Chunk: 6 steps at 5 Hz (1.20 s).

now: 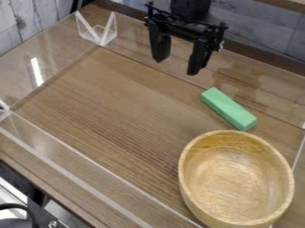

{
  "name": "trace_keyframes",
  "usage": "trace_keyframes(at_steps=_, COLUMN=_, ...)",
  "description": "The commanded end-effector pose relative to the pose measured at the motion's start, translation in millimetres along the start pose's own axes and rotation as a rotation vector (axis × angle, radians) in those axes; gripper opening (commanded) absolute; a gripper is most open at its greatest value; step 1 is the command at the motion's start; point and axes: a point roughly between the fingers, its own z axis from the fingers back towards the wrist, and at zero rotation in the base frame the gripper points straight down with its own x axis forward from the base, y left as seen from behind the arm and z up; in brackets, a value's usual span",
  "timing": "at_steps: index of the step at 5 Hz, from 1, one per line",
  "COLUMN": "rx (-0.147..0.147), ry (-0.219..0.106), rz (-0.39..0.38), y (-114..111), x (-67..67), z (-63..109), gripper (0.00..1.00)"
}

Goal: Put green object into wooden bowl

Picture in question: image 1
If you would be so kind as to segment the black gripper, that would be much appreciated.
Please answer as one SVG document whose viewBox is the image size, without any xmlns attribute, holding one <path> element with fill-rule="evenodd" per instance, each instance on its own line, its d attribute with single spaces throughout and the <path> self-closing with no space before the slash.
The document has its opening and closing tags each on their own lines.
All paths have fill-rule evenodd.
<svg viewBox="0 0 305 228">
<path fill-rule="evenodd" d="M 224 48 L 225 21 L 210 15 L 210 1 L 171 1 L 169 10 L 162 10 L 153 1 L 146 3 L 151 55 L 157 62 L 169 58 L 171 37 L 194 42 L 187 74 L 194 76 L 206 67 L 213 51 Z"/>
</svg>

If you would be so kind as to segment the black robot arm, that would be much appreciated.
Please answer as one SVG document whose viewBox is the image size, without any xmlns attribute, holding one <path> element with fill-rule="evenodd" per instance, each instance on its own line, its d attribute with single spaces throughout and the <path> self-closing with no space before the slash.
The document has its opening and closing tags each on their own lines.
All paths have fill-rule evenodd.
<svg viewBox="0 0 305 228">
<path fill-rule="evenodd" d="M 146 3 L 147 17 L 145 25 L 149 30 L 151 55 L 157 63 L 170 57 L 171 37 L 193 43 L 187 74 L 194 76 L 207 66 L 213 52 L 224 48 L 224 34 L 229 29 L 225 21 L 211 22 L 209 11 L 211 0 L 170 0 L 170 11 Z"/>
</svg>

